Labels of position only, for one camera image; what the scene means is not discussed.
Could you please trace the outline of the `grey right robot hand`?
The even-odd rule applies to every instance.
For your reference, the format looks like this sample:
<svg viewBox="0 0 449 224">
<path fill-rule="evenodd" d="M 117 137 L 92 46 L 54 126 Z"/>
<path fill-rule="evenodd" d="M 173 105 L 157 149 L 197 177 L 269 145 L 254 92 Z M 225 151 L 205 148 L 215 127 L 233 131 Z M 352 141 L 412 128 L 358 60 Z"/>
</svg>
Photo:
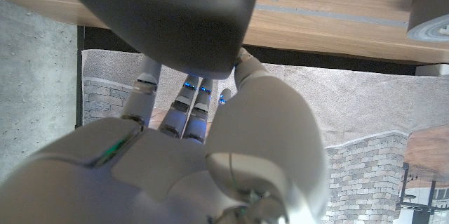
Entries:
<svg viewBox="0 0 449 224">
<path fill-rule="evenodd" d="M 328 158 L 304 98 L 241 51 L 236 94 L 206 125 L 208 88 L 186 113 L 184 83 L 168 120 L 149 119 L 160 67 L 145 63 L 124 113 L 28 157 L 1 184 L 2 223 L 318 223 Z"/>
</svg>

